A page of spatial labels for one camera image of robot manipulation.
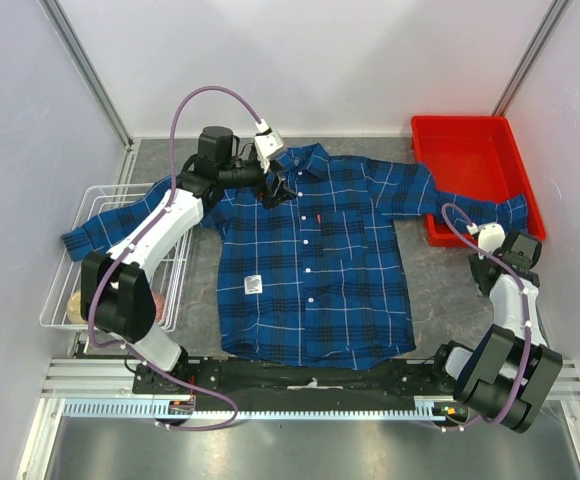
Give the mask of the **blue plaid shirt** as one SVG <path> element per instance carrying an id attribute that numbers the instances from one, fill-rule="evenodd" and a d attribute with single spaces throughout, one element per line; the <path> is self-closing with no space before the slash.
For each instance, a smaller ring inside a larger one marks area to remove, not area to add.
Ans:
<path id="1" fill-rule="evenodd" d="M 463 233 L 471 224 L 496 222 L 508 232 L 527 226 L 523 196 L 497 204 L 447 193 L 422 164 L 332 156 L 318 144 L 289 149 L 277 162 L 294 200 L 266 209 L 251 189 L 229 188 L 197 224 L 221 237 L 221 345 L 242 358 L 359 370 L 410 352 L 394 221 L 445 217 Z M 128 236 L 177 175 L 65 234 L 71 259 L 81 265 Z"/>

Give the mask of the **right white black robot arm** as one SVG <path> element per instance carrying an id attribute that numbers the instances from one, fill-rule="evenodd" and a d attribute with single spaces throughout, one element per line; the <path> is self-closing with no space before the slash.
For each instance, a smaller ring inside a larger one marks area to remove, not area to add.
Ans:
<path id="1" fill-rule="evenodd" d="M 475 349 L 441 345 L 427 371 L 435 391 L 516 433 L 529 429 L 563 366 L 537 318 L 540 281 L 532 268 L 541 248 L 537 238 L 512 230 L 489 256 L 469 256 L 478 292 L 493 306 L 493 324 Z"/>

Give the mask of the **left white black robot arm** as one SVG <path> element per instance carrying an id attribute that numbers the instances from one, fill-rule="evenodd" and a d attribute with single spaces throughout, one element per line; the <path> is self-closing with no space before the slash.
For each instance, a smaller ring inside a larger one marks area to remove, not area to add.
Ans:
<path id="1" fill-rule="evenodd" d="M 156 368 L 155 382 L 178 393 L 189 382 L 187 353 L 156 323 L 150 281 L 175 244 L 223 198 L 229 188 L 247 187 L 256 200 L 273 208 L 294 198 L 277 160 L 285 150 L 280 134 L 258 125 L 246 159 L 233 153 L 237 139 L 220 126 L 199 136 L 197 151 L 147 217 L 104 253 L 81 262 L 81 316 L 89 331 L 100 330 L 128 345 Z"/>

